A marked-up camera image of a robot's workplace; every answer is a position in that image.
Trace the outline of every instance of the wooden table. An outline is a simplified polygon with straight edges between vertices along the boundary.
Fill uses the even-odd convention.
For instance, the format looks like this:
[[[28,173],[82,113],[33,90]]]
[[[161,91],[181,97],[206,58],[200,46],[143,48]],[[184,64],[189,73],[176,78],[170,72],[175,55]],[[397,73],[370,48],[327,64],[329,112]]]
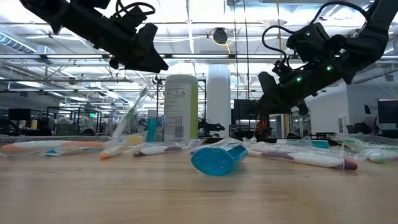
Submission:
[[[397,223],[398,163],[356,172],[248,157],[225,177],[187,152],[0,160],[0,223]]]

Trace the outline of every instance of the product label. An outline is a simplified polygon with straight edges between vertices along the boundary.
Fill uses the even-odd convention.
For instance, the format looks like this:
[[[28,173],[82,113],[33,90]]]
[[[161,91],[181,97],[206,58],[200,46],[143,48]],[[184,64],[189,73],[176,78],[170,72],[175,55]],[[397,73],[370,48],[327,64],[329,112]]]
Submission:
[[[183,141],[190,139],[191,85],[166,84],[164,93],[164,140]]]

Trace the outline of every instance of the pillar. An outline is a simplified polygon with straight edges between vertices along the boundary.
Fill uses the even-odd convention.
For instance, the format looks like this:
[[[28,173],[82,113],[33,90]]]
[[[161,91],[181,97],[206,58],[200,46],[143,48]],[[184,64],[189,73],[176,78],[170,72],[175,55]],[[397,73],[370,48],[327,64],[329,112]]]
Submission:
[[[229,136],[231,124],[231,78],[228,65],[209,65],[207,73],[207,122],[224,126],[221,138]]]

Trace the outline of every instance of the white bottle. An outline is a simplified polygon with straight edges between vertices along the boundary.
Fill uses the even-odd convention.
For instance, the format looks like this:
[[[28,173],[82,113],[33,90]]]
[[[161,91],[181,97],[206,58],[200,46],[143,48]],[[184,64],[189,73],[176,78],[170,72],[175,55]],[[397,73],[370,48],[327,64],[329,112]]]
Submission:
[[[198,79],[169,75],[165,82],[164,141],[198,138]]]

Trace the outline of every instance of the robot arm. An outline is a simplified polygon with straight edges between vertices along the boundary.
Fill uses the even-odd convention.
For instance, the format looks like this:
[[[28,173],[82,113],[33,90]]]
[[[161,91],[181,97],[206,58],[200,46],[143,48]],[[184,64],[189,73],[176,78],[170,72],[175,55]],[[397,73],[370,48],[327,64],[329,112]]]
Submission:
[[[389,38],[389,26],[397,11],[398,1],[375,0],[369,11],[365,12],[368,21],[357,38],[342,35],[330,38],[320,23],[310,23],[293,32],[287,47],[294,49],[307,64],[291,69],[284,65],[284,60],[276,61],[272,71],[280,77],[279,84],[268,73],[259,74],[264,92],[259,102],[260,113],[291,113],[291,108],[297,106],[300,114],[307,114],[304,98],[316,96],[318,90],[341,78],[351,84],[356,72],[382,57]]]
[[[136,27],[147,19],[146,15],[155,13],[155,9],[146,3],[136,2],[124,7],[118,0],[117,11],[109,19],[95,10],[106,9],[110,0],[20,0],[29,11],[51,25],[54,34],[62,27],[70,29],[82,38],[111,53],[111,67],[159,73],[169,66],[154,48],[157,27],[147,23],[137,33]],[[143,12],[140,7],[147,6],[150,12]]]

